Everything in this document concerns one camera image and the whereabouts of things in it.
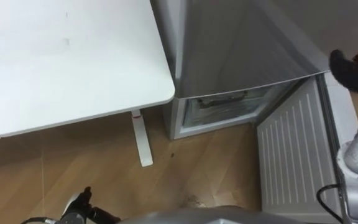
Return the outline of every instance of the desk top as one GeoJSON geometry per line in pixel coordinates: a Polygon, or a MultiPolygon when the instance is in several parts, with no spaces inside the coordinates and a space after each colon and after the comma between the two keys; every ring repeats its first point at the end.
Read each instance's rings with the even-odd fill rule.
{"type": "Polygon", "coordinates": [[[0,5],[0,137],[173,98],[149,1],[0,5]]]}

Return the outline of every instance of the freezer compartment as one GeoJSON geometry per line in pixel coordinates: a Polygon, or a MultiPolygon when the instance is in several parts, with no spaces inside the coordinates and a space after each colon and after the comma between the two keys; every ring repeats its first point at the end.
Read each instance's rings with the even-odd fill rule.
{"type": "Polygon", "coordinates": [[[187,101],[183,127],[211,124],[251,114],[266,102],[264,96],[271,87],[246,90],[187,101]]]}
{"type": "Polygon", "coordinates": [[[233,125],[253,122],[297,81],[214,96],[179,99],[164,106],[170,139],[178,139],[233,125]]]}

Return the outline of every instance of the refrigerator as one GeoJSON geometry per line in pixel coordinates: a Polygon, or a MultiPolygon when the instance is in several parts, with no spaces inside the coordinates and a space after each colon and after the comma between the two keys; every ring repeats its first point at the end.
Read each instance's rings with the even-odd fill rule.
{"type": "Polygon", "coordinates": [[[171,139],[257,120],[297,80],[358,53],[358,0],[151,0],[175,82],[171,139]]]}
{"type": "MultiPolygon", "coordinates": [[[[262,211],[337,223],[315,194],[343,181],[335,156],[358,120],[328,55],[358,53],[358,1],[151,2],[177,90],[163,108],[170,139],[251,122],[262,211]]],[[[342,192],[323,201],[345,214],[342,192]]]]}

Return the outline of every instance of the black cable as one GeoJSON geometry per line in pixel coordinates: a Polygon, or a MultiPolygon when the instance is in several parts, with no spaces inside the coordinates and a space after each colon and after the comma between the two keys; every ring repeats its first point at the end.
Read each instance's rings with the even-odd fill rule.
{"type": "Polygon", "coordinates": [[[332,215],[336,220],[338,220],[340,223],[343,223],[343,219],[334,211],[332,211],[321,199],[321,194],[329,189],[335,189],[335,188],[340,188],[341,185],[339,184],[330,184],[327,186],[322,187],[320,190],[317,191],[316,197],[317,197],[317,201],[318,203],[320,203],[320,205],[330,214],[332,215]]]}
{"type": "Polygon", "coordinates": [[[47,218],[47,217],[33,217],[33,218],[29,218],[28,220],[22,222],[21,224],[27,224],[27,223],[32,223],[32,222],[53,224],[56,221],[51,218],[47,218]]]}
{"type": "Polygon", "coordinates": [[[47,217],[33,217],[33,218],[29,218],[28,220],[22,222],[22,224],[26,224],[26,223],[32,223],[32,222],[42,222],[45,223],[45,220],[47,219],[47,217]]]}

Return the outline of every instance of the wooden floor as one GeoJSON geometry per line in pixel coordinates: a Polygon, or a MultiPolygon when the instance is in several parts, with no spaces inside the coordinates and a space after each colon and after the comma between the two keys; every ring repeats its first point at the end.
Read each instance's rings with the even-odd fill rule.
{"type": "Polygon", "coordinates": [[[92,204],[121,218],[189,206],[260,210],[251,125],[170,141],[160,108],[144,112],[154,156],[145,168],[128,113],[0,139],[0,223],[58,218],[89,185],[92,204]]]}

